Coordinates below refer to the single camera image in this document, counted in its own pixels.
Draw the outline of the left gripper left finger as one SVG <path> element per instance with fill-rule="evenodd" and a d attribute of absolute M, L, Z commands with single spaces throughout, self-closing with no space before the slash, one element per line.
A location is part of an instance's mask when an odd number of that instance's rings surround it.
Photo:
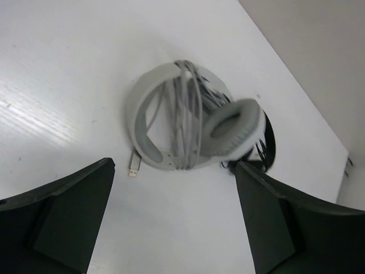
<path fill-rule="evenodd" d="M 115 164 L 103 158 L 1 200 L 1 273 L 86 273 Z"/>

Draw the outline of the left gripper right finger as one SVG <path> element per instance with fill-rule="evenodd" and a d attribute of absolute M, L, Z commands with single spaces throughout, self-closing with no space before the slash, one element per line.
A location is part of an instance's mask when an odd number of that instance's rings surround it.
<path fill-rule="evenodd" d="M 256 273 L 363 273 L 364 212 L 313 197 L 247 163 L 235 171 Z"/>

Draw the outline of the white grey headphones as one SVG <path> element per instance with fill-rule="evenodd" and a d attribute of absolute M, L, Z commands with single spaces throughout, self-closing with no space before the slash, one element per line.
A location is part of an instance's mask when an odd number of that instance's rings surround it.
<path fill-rule="evenodd" d="M 148 137 L 153 99 L 167 107 L 169 151 Z M 264 135 L 265 112 L 254 99 L 233 100 L 213 72 L 188 60 L 159 65 L 141 75 L 127 98 L 127 126 L 135 151 L 160 170 L 192 170 L 238 160 Z"/>

